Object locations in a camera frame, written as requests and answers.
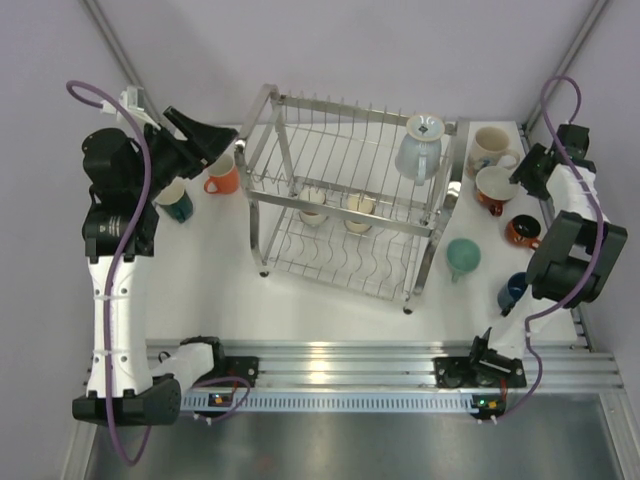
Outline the white cup orange handle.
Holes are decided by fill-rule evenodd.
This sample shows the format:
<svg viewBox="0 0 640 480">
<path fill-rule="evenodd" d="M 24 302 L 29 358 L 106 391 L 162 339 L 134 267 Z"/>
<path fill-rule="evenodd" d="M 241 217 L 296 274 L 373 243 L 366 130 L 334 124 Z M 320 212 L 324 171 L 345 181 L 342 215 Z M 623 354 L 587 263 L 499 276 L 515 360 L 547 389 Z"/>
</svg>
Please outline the white cup orange handle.
<svg viewBox="0 0 640 480">
<path fill-rule="evenodd" d="M 510 172 L 500 166 L 488 166 L 476 175 L 476 199 L 494 217 L 500 217 L 504 205 L 518 194 L 519 186 L 510 177 Z"/>
</svg>

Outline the cream floral mug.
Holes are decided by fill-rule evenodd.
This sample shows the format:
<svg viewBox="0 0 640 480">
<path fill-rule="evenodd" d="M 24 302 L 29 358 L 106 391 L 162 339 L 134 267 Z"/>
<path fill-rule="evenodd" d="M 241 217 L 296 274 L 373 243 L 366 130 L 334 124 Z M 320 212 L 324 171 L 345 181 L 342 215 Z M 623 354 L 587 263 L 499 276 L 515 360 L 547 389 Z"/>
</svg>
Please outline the cream floral mug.
<svg viewBox="0 0 640 480">
<path fill-rule="evenodd" d="M 507 170 L 515 169 L 521 161 L 521 155 L 510 148 L 510 139 L 504 130 L 493 126 L 482 127 L 473 137 L 465 163 L 466 174 L 474 179 L 480 170 L 498 166 L 504 157 L 512 158 L 502 165 Z"/>
</svg>

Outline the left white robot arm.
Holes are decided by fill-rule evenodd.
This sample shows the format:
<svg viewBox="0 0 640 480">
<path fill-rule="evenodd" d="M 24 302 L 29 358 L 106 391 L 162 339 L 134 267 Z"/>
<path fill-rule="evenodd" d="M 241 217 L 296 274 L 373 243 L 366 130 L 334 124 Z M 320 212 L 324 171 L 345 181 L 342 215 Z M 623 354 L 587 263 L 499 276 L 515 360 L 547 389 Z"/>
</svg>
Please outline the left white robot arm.
<svg viewBox="0 0 640 480">
<path fill-rule="evenodd" d="M 145 124 L 139 140 L 104 128 L 82 143 L 91 206 L 82 227 L 94 295 L 94 350 L 85 394 L 72 415 L 97 425 L 165 426 L 197 380 L 215 386 L 228 363 L 215 337 L 192 337 L 156 368 L 147 360 L 146 287 L 154 258 L 158 194 L 193 179 L 236 140 L 237 130 L 164 112 L 181 137 Z"/>
</svg>

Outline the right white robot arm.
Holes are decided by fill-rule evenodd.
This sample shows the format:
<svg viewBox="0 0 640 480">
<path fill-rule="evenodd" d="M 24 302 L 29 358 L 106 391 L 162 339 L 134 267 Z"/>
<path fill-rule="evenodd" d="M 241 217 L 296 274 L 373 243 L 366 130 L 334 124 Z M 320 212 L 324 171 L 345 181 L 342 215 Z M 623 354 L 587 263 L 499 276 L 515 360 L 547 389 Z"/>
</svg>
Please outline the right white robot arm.
<svg viewBox="0 0 640 480">
<path fill-rule="evenodd" d="M 496 289 L 503 322 L 475 337 L 467 372 L 476 384 L 522 379 L 521 356 L 531 348 L 531 334 L 559 309 L 590 303 L 601 293 L 628 238 L 625 228 L 609 223 L 594 189 L 595 164 L 586 159 L 589 130 L 562 124 L 553 144 L 533 145 L 507 183 L 553 204 L 548 229 L 528 215 L 505 226 L 506 241 L 533 255 L 524 272 Z"/>
</svg>

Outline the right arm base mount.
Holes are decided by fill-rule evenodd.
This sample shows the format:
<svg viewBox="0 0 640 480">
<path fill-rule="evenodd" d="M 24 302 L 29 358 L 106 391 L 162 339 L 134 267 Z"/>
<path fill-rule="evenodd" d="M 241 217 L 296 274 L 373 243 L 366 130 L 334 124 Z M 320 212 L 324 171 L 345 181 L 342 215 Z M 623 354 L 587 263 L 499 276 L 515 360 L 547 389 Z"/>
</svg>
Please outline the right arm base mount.
<svg viewBox="0 0 640 480">
<path fill-rule="evenodd" d="M 492 328 L 476 336 L 467 355 L 436 357 L 436 385 L 457 388 L 524 388 L 527 386 L 521 359 L 511 359 L 489 346 Z"/>
</svg>

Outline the small cream steel tumbler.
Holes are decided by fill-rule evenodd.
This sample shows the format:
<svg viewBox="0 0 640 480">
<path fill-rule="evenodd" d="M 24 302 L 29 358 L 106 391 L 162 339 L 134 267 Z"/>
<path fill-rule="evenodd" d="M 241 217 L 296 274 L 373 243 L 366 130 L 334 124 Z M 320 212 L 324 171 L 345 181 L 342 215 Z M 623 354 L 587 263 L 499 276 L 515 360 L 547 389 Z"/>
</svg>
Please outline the small cream steel tumbler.
<svg viewBox="0 0 640 480">
<path fill-rule="evenodd" d="M 365 195 L 350 195 L 347 199 L 347 208 L 353 212 L 370 215 L 374 213 L 375 205 L 374 200 Z M 347 230 L 354 234 L 363 234 L 371 228 L 369 224 L 351 220 L 345 220 L 344 224 Z"/>
</svg>

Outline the light blue mug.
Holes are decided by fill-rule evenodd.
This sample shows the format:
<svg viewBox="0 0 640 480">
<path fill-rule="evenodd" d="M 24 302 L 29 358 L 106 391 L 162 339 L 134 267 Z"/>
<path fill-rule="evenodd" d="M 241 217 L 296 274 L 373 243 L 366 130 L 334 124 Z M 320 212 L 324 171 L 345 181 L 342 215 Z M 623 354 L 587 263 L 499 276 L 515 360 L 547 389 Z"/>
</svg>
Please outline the light blue mug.
<svg viewBox="0 0 640 480">
<path fill-rule="evenodd" d="M 416 114 L 408 118 L 405 127 L 395 167 L 403 178 L 423 186 L 440 168 L 445 124 L 435 115 Z"/>
</svg>

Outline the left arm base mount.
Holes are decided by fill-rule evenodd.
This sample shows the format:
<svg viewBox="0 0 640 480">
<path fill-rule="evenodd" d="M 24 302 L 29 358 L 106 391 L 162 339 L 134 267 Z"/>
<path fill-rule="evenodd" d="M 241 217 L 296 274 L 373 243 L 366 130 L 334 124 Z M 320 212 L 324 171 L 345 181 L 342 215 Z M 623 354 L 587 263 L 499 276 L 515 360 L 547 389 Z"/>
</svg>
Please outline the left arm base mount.
<svg viewBox="0 0 640 480">
<path fill-rule="evenodd" d="M 239 377 L 254 387 L 259 374 L 260 359 L 257 356 L 226 356 L 215 369 L 215 377 Z"/>
</svg>

